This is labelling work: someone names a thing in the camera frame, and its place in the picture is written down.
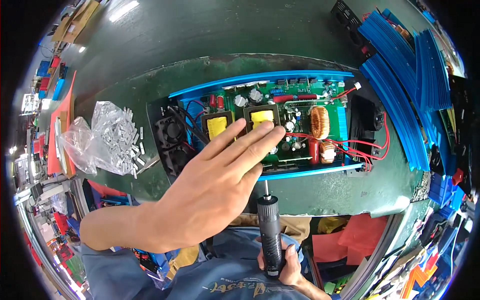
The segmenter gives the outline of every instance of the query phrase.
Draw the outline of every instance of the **red resistor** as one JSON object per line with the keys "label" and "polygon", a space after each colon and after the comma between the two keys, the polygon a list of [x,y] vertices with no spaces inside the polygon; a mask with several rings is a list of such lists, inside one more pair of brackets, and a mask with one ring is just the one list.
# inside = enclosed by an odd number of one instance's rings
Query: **red resistor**
{"label": "red resistor", "polygon": [[210,94],[210,106],[215,108],[216,107],[216,102],[215,102],[215,95]]}
{"label": "red resistor", "polygon": [[282,103],[293,100],[293,95],[273,96],[273,102]]}
{"label": "red resistor", "polygon": [[308,139],[308,151],[310,156],[310,163],[316,165],[320,162],[320,154],[318,150],[318,140],[317,139]]}
{"label": "red resistor", "polygon": [[306,95],[298,95],[297,96],[298,100],[316,100],[317,99],[317,95],[316,94],[306,94]]}
{"label": "red resistor", "polygon": [[218,103],[218,108],[223,108],[223,107],[224,107],[224,105],[223,105],[223,97],[222,97],[222,96],[218,96],[218,97],[216,98],[216,101],[217,101],[217,103]]}

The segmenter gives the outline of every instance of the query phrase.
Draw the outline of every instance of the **blue shirt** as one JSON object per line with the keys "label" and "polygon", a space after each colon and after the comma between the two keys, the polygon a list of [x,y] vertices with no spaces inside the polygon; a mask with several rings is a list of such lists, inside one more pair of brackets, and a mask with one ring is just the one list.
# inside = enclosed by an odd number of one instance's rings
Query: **blue shirt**
{"label": "blue shirt", "polygon": [[[90,292],[102,299],[308,299],[259,269],[258,228],[230,228],[214,237],[217,258],[180,268],[165,290],[155,287],[129,249],[95,251],[82,245]],[[282,234],[287,244],[300,246]]]}

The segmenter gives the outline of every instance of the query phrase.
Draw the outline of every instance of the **black wire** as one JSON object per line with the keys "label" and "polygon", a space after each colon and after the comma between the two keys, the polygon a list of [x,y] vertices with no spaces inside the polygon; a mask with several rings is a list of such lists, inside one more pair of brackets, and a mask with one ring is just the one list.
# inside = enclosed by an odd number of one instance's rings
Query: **black wire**
{"label": "black wire", "polygon": [[193,119],[193,117],[186,111],[184,110],[183,108],[181,107],[178,107],[178,109],[183,112],[183,114],[190,120],[190,122],[192,123],[193,127],[195,129],[197,129],[198,131],[202,132],[202,130],[198,127],[197,123],[195,122],[195,120]]}
{"label": "black wire", "polygon": [[[195,136],[200,140],[200,142],[204,143],[205,145],[210,142],[203,132],[201,132],[200,130],[197,131],[196,129],[192,128],[192,126],[190,126],[185,121],[185,119],[173,109],[173,107],[168,106],[167,108],[178,119],[178,121],[180,121],[180,123],[182,123],[187,129],[189,129],[193,134],[195,134]],[[196,126],[196,124],[194,123],[193,118],[189,114],[187,114],[187,117],[191,119],[192,123],[194,124],[194,127],[198,128],[198,126]]]}
{"label": "black wire", "polygon": [[190,103],[192,103],[192,102],[195,102],[196,104],[201,105],[197,101],[190,100],[190,102],[187,104],[187,107],[185,108],[186,111],[188,111],[188,107],[190,106]]}

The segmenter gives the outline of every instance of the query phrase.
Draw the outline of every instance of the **toroidal inductor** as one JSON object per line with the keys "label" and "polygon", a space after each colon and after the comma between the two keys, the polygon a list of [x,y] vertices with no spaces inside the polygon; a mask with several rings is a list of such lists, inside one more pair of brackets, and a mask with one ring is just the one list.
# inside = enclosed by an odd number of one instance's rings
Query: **toroidal inductor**
{"label": "toroidal inductor", "polygon": [[315,106],[310,112],[310,123],[312,135],[314,138],[323,140],[328,137],[330,132],[330,120],[328,111],[323,106]]}
{"label": "toroidal inductor", "polygon": [[331,142],[320,143],[320,162],[322,164],[333,163],[335,156],[335,146]]}

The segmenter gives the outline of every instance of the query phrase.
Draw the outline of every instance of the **hand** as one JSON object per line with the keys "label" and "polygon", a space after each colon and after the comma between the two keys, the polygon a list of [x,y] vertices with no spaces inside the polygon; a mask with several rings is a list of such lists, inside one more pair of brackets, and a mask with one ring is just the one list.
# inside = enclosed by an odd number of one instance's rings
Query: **hand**
{"label": "hand", "polygon": [[[295,251],[295,245],[291,244],[287,247],[287,244],[282,240],[282,249],[285,250],[285,266],[280,272],[278,280],[281,283],[288,286],[299,286],[305,278],[301,274],[301,266],[299,263],[298,253]],[[260,253],[257,256],[258,266],[260,269],[265,269],[265,260],[264,260],[264,251],[260,249]]]}
{"label": "hand", "polygon": [[139,221],[153,220],[147,226],[157,231],[152,232],[152,247],[160,243],[160,234],[172,249],[198,244],[242,213],[262,173],[260,161],[285,136],[283,127],[265,121],[225,148],[245,125],[239,119],[213,139],[160,201],[138,216]]}

